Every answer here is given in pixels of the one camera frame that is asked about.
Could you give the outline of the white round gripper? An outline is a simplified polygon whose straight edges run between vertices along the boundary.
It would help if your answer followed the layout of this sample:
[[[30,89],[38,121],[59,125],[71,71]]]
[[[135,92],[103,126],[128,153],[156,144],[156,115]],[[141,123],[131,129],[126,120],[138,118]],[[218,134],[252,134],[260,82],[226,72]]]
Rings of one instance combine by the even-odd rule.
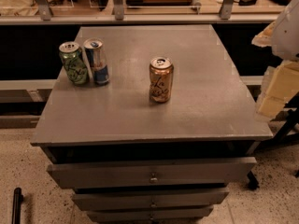
[[[291,0],[251,44],[271,46],[273,54],[283,59],[278,67],[267,67],[255,106],[256,119],[274,119],[299,92],[299,62],[293,62],[299,61],[299,0]]]

